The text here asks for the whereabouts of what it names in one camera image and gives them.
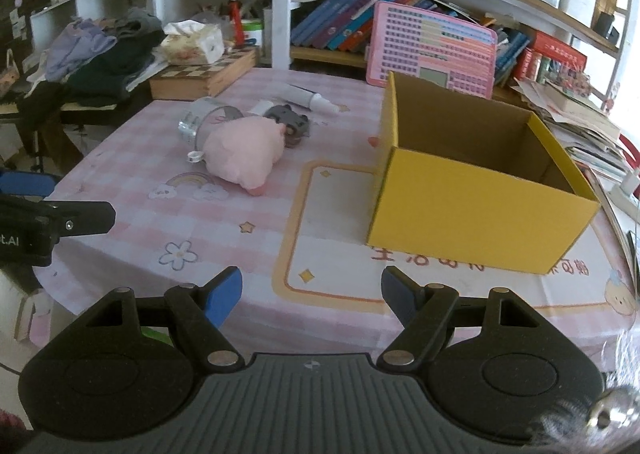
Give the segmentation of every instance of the stuffed animal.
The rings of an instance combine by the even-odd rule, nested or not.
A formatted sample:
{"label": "stuffed animal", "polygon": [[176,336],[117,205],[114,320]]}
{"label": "stuffed animal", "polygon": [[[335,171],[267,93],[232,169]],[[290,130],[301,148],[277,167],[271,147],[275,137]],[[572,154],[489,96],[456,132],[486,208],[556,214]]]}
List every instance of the stuffed animal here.
{"label": "stuffed animal", "polygon": [[212,126],[202,147],[207,170],[261,196],[267,176],[282,157],[287,127],[273,119],[248,116]]}

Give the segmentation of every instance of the clothes pile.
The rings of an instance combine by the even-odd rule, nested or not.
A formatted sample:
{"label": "clothes pile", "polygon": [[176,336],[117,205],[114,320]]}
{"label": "clothes pile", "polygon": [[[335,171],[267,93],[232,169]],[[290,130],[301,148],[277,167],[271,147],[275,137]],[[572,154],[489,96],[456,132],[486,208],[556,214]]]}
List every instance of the clothes pile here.
{"label": "clothes pile", "polygon": [[162,69],[154,50],[164,37],[161,21],[136,7],[111,23],[76,20],[28,76],[33,85],[18,110],[37,127],[69,101],[100,107],[127,100],[142,76]]}

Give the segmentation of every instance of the pink learning board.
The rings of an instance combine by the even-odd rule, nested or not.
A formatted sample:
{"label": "pink learning board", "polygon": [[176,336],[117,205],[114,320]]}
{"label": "pink learning board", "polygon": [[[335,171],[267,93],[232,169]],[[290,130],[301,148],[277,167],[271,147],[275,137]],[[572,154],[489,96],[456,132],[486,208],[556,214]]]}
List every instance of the pink learning board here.
{"label": "pink learning board", "polygon": [[491,98],[496,34],[448,15],[378,2],[367,82],[384,87],[389,71],[430,80],[458,92]]}

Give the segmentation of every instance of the yellow box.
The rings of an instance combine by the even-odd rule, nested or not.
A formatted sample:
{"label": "yellow box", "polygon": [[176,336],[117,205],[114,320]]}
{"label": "yellow box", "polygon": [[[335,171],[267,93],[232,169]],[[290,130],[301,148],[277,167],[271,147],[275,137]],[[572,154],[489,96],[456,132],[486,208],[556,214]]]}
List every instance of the yellow box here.
{"label": "yellow box", "polygon": [[546,274],[599,208],[531,111],[389,76],[367,244]]}

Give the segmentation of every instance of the tablecloth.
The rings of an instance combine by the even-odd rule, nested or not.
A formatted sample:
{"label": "tablecloth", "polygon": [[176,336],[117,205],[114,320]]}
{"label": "tablecloth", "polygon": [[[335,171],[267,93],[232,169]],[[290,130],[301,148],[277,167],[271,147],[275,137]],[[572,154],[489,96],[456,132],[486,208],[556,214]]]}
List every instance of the tablecloth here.
{"label": "tablecloth", "polygon": [[236,265],[242,298],[222,330],[245,355],[379,353],[401,329],[380,296],[387,264],[463,295],[511,287],[593,357],[629,327],[636,302],[603,214],[545,277],[365,246],[376,152],[368,139],[378,131],[383,90],[322,74],[253,69],[219,98],[247,111],[261,98],[277,98],[284,82],[317,91],[341,109],[333,116],[307,113],[309,138],[285,150],[261,197],[210,177],[202,163],[187,163],[192,149],[177,131],[184,102],[155,101],[110,135],[51,198],[108,201],[116,224],[106,235],[62,239],[51,266],[36,269],[47,292],[78,313],[122,285],[137,296],[158,296],[176,283],[203,285]]}

